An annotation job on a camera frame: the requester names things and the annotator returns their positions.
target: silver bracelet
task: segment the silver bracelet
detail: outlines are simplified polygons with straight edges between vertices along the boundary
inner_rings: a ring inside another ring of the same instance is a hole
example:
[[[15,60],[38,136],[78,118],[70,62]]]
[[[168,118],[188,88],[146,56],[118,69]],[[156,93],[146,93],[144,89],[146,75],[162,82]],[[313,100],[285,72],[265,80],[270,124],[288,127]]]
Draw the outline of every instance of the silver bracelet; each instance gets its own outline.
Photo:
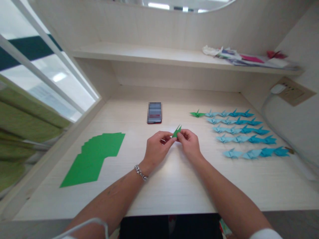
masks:
[[[142,171],[140,170],[140,167],[139,167],[138,164],[134,166],[134,169],[135,169],[135,171],[136,171],[139,175],[142,176],[142,179],[143,179],[144,181],[146,181],[146,180],[148,179],[147,176],[145,176],[144,174],[142,174]]]

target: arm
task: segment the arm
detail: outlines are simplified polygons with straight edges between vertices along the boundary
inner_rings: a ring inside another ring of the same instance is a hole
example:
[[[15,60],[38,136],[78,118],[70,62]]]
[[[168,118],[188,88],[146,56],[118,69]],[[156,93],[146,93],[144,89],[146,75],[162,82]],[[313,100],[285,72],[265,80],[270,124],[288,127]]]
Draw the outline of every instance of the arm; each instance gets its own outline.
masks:
[[[193,132],[182,129],[177,136],[187,158],[208,189],[219,214],[237,237],[250,238],[261,229],[272,229],[253,201],[206,161],[200,152],[198,137]]]
[[[177,140],[171,138],[172,135],[170,132],[159,131],[147,140],[145,157],[139,164],[144,175],[149,176],[163,161],[168,150]],[[98,217],[108,224],[109,235],[111,235],[125,216],[143,182],[142,177],[135,170],[130,171],[93,199],[71,221],[65,231]],[[77,239],[105,238],[103,226],[97,224],[89,224],[74,232],[72,236]]]

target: phone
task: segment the phone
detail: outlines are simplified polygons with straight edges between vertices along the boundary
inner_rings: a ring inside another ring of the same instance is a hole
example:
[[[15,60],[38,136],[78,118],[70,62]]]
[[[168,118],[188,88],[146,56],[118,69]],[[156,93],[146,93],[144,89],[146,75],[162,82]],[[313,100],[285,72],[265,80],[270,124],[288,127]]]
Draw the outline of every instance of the phone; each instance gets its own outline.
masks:
[[[149,102],[147,110],[147,123],[162,123],[162,103]]]

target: left hand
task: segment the left hand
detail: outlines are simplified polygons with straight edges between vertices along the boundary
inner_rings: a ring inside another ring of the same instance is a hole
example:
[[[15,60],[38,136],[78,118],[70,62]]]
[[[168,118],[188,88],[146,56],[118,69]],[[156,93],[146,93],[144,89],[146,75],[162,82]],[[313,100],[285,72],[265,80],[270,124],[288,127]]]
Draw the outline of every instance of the left hand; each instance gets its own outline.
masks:
[[[173,134],[166,131],[158,131],[147,140],[146,152],[143,161],[139,164],[142,173],[149,176],[150,173],[164,160],[168,150],[177,140],[171,138]]]

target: wooden shelf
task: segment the wooden shelf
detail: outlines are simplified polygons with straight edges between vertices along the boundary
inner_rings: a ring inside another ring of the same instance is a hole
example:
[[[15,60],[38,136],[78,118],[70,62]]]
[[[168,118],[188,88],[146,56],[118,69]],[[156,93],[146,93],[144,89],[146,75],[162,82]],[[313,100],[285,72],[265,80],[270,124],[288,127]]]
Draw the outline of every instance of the wooden shelf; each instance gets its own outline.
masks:
[[[189,66],[231,71],[279,75],[300,75],[303,70],[283,70],[265,67],[234,66],[226,60],[207,56],[201,51],[178,50],[152,46],[98,42],[71,51],[74,57],[101,60],[132,61],[164,65]]]

